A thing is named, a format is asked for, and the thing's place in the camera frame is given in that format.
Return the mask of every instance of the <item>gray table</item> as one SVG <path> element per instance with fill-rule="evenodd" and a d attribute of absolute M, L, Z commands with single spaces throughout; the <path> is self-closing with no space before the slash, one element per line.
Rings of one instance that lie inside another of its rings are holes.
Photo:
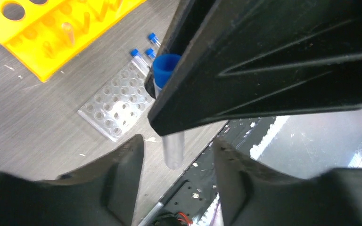
<path fill-rule="evenodd" d="M 135 133 L 146 155 L 134 215 L 137 224 L 224 122 L 188 131 L 186 160 L 179 170 L 162 161 L 160 137 L 144 115 L 117 143 L 82 119 L 77 110 L 129 60 L 129 50 L 149 46 L 146 35 L 164 37 L 179 0 L 148 0 L 41 83 L 0 45 L 0 171 L 31 180 L 54 179 L 115 149 Z"/>

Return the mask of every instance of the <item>yellow rack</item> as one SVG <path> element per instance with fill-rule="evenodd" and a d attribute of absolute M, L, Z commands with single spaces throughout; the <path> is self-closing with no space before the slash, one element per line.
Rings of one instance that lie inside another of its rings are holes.
<path fill-rule="evenodd" d="M 41 81 L 145 0 L 0 0 L 0 44 Z M 23 12 L 4 15 L 6 8 Z"/>

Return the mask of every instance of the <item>red wire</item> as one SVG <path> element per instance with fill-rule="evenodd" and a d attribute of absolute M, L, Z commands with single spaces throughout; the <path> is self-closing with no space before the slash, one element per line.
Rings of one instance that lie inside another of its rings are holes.
<path fill-rule="evenodd" d="M 187 215 L 185 215 L 185 213 L 183 213 L 183 212 L 178 212 L 178 214 L 180 214 L 180 215 L 185 219 L 185 221 L 187 222 L 188 225 L 192 225 L 192 224 L 193 224 L 193 221 L 190 220 L 190 219 L 187 217 Z"/>

